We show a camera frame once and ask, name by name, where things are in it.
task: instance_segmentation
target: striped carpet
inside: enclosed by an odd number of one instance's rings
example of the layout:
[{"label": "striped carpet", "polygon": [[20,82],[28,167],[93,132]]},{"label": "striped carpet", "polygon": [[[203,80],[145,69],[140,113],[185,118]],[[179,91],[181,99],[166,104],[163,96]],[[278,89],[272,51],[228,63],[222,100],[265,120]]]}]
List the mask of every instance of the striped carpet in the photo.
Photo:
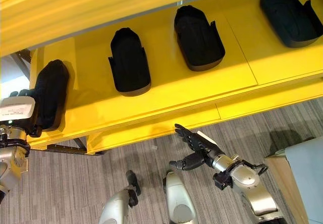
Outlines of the striped carpet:
[{"label": "striped carpet", "polygon": [[[323,135],[323,98],[200,128],[228,155],[251,163],[276,150]],[[32,151],[30,170],[0,206],[0,223],[97,223],[106,200],[127,185],[133,170],[142,186],[129,224],[168,223],[162,180],[168,162],[191,150],[175,135],[115,148],[103,156]],[[179,173],[195,203],[200,223],[250,223],[239,196],[214,186],[207,166]],[[261,179],[294,223],[270,171]]]}]

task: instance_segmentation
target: yellow table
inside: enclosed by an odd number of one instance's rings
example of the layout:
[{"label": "yellow table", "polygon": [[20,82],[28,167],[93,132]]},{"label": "yellow table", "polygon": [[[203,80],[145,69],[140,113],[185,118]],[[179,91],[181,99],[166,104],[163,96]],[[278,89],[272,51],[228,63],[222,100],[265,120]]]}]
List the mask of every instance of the yellow table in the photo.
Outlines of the yellow table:
[{"label": "yellow table", "polygon": [[[323,21],[322,0],[311,0]],[[172,133],[174,123],[193,128],[323,96],[323,38],[287,48],[277,38],[259,0],[199,0],[191,5],[216,20],[226,49],[212,70],[190,71],[174,34],[176,7],[125,20],[37,49],[31,87],[53,59],[69,68],[66,114],[56,131],[29,138],[32,148],[88,136],[87,152]],[[107,57],[110,41],[130,27],[145,47],[152,88],[124,97],[114,88]]]}]

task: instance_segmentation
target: sticker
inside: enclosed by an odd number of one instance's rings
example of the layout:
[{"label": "sticker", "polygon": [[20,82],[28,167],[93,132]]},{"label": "sticker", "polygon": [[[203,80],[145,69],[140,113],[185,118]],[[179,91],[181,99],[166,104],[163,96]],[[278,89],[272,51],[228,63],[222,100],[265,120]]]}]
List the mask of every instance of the sticker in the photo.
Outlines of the sticker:
[{"label": "sticker", "polygon": [[30,96],[5,98],[0,103],[0,121],[30,118],[35,107],[35,100]]}]

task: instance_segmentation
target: white wall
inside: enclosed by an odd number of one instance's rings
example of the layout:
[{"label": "white wall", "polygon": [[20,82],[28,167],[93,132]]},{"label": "white wall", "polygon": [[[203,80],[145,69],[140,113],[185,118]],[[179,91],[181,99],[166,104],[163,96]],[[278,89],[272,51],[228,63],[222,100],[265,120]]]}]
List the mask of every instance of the white wall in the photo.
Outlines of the white wall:
[{"label": "white wall", "polygon": [[29,80],[21,72],[10,56],[1,58],[1,98],[6,98],[12,91],[29,89]]}]

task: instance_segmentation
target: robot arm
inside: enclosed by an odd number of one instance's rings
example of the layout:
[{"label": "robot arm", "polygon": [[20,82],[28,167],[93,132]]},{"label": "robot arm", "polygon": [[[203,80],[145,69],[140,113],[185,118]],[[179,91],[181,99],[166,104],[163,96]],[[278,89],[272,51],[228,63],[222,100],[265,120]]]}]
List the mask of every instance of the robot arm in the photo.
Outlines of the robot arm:
[{"label": "robot arm", "polygon": [[39,73],[34,89],[12,92],[0,102],[0,203],[27,169],[27,135],[56,129],[63,113],[69,73],[54,60]]},{"label": "robot arm", "polygon": [[202,132],[192,133],[178,124],[175,124],[175,127],[176,132],[183,137],[194,153],[183,160],[171,161],[172,167],[190,170],[205,163],[219,172],[213,176],[214,183],[219,189],[231,186],[240,194],[253,223],[286,223],[279,207],[260,180],[259,175],[267,170],[264,164],[250,164],[240,159],[238,155],[228,157]]}]

